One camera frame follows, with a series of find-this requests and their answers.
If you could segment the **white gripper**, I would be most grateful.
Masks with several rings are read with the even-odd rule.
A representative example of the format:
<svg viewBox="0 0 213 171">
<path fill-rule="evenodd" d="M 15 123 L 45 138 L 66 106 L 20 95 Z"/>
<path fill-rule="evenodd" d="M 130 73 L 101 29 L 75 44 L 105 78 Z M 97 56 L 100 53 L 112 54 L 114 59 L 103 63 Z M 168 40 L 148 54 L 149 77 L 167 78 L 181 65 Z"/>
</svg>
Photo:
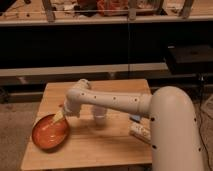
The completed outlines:
<svg viewBox="0 0 213 171">
<path fill-rule="evenodd" d="M 64 114 L 71 117 L 79 117 L 80 116 L 80 105 L 78 103 L 68 103 L 65 102 L 63 106 L 63 111 L 59 110 L 53 116 L 53 122 L 57 122 L 64 118 Z"/>
</svg>

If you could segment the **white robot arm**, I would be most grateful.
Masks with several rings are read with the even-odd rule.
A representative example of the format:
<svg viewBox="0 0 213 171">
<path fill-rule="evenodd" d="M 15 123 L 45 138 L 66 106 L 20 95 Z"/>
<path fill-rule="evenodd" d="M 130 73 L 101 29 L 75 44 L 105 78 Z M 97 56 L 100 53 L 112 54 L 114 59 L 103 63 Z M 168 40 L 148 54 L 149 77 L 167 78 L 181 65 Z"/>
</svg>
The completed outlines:
<svg viewBox="0 0 213 171">
<path fill-rule="evenodd" d="M 153 171 L 204 171 L 195 108 L 182 89 L 165 86 L 152 94 L 94 91 L 81 79 L 68 89 L 54 119 L 78 117 L 83 104 L 148 118 Z"/>
</svg>

